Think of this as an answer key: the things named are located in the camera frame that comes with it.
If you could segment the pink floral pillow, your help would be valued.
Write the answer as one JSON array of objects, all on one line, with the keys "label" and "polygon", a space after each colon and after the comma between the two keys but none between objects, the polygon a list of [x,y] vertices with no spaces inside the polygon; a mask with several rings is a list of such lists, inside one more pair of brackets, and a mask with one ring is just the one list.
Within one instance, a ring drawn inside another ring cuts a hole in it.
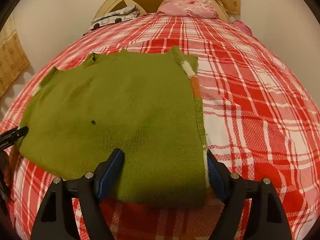
[{"label": "pink floral pillow", "polygon": [[207,0],[164,0],[157,14],[206,19],[218,19],[217,11]]}]

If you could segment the beige curtain at side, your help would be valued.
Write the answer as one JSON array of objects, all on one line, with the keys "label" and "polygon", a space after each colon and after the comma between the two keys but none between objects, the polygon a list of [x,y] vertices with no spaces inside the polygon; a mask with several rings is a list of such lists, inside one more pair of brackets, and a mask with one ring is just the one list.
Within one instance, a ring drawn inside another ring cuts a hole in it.
[{"label": "beige curtain at side", "polygon": [[0,96],[2,97],[18,76],[30,66],[12,15],[1,29],[0,42]]}]

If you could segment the green striped knit sweater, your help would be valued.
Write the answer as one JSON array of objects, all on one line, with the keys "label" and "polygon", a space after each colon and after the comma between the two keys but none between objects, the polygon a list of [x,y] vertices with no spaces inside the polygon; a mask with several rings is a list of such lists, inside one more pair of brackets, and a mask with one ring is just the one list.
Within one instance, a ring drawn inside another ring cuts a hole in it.
[{"label": "green striped knit sweater", "polygon": [[208,183],[197,68],[197,57],[177,46],[93,53],[74,68],[52,68],[23,113],[29,130],[16,148],[64,179],[93,171],[119,148],[119,200],[199,207]]}]

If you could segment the grey white patterned pillow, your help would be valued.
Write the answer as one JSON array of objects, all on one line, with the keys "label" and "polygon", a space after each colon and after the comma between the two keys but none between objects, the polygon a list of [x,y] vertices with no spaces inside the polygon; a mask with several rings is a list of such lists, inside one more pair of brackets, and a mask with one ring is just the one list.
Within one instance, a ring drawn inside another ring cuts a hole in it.
[{"label": "grey white patterned pillow", "polygon": [[84,35],[107,25],[134,20],[139,16],[139,14],[140,10],[135,5],[127,6],[113,12],[108,12],[103,16],[95,18]]}]

